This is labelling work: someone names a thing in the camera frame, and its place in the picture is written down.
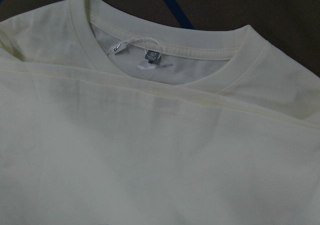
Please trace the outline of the cream long sleeve shirt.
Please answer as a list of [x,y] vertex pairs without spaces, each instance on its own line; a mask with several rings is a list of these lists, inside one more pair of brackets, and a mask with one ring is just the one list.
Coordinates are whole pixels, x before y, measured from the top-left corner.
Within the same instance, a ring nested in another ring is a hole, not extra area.
[[320,79],[251,26],[102,0],[0,23],[3,225],[317,225]]

